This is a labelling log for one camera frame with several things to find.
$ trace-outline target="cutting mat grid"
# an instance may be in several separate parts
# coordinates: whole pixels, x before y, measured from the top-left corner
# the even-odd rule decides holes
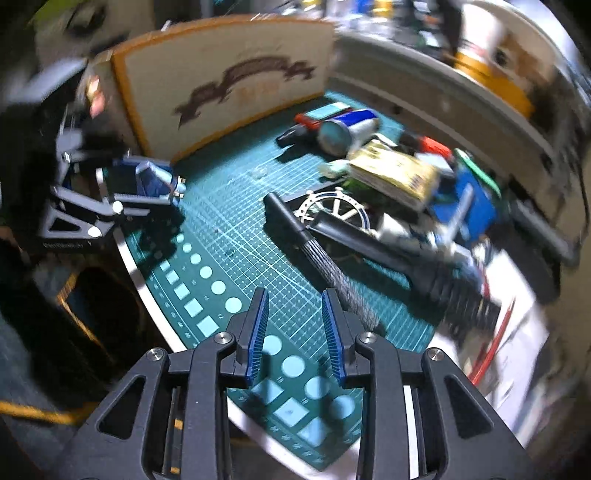
[[[183,223],[126,232],[148,288],[188,348],[224,330],[233,313],[248,307],[255,288],[268,289],[269,326],[259,379],[250,391],[232,390],[229,397],[317,469],[359,438],[362,392],[344,391],[334,381],[320,293],[263,230],[262,197],[318,183],[317,166],[324,159],[312,153],[286,158],[274,138],[291,125],[295,113],[330,101],[363,108],[329,93],[207,145],[178,164],[178,174],[187,179]],[[396,139],[400,125],[386,117],[382,121],[381,131]],[[110,189],[117,188],[113,175],[107,181]],[[427,346],[433,322],[409,313],[408,285],[401,275],[356,260],[340,265],[352,273],[394,345],[414,351]]]

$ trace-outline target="blue can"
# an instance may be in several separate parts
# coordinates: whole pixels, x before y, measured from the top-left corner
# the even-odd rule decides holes
[[[318,145],[335,157],[346,157],[361,148],[379,130],[378,114],[369,108],[343,113],[322,122]]]

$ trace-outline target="black handle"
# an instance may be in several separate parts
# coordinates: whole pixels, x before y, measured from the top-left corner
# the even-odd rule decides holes
[[[520,200],[514,200],[509,206],[509,211],[511,218],[527,230],[556,260],[559,260],[565,267],[576,268],[579,266],[580,252],[577,246],[562,237],[533,208]]]
[[[359,228],[326,212],[318,212],[314,221],[308,227],[329,240],[337,242],[362,257],[373,260],[383,267],[408,275],[411,266],[403,258],[395,254],[379,240],[369,236]]]
[[[312,236],[306,231],[306,226],[297,219],[294,212],[281,200],[279,195],[271,192],[265,195],[262,201],[267,212],[267,222],[269,220],[279,221],[295,235],[299,245],[308,243],[312,239]]]

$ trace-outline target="gear wheel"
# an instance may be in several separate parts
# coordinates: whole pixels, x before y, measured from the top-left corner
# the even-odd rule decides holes
[[[343,193],[341,187],[335,188],[333,192],[308,193],[308,198],[295,211],[295,216],[302,223],[308,224],[314,221],[316,213],[324,210],[363,230],[369,230],[371,228],[368,214],[363,205]]]

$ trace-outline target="square marking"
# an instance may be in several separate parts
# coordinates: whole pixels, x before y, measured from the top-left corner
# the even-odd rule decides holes
[[[174,292],[177,294],[179,300],[182,300],[191,293],[184,283],[181,283],[177,288],[175,288]]]
[[[295,398],[291,397],[281,407],[273,412],[273,415],[278,417],[288,427],[293,427],[301,419],[303,419],[309,410],[305,408]]]
[[[166,280],[168,280],[168,283],[172,285],[178,280],[178,274],[174,270],[171,270],[166,274]]]
[[[330,429],[324,424],[322,420],[316,417],[308,425],[302,428],[297,434],[312,447],[319,447],[328,435]]]
[[[270,378],[264,379],[251,390],[265,405],[268,405],[283,393],[283,389]]]
[[[197,301],[197,299],[189,300],[189,303],[185,304],[185,310],[191,316],[191,318],[195,317],[199,312],[203,310],[201,304]]]
[[[219,328],[219,325],[214,322],[209,315],[207,315],[203,320],[201,320],[201,322],[197,324],[197,328],[201,330],[202,334],[204,334],[206,337],[209,337]]]

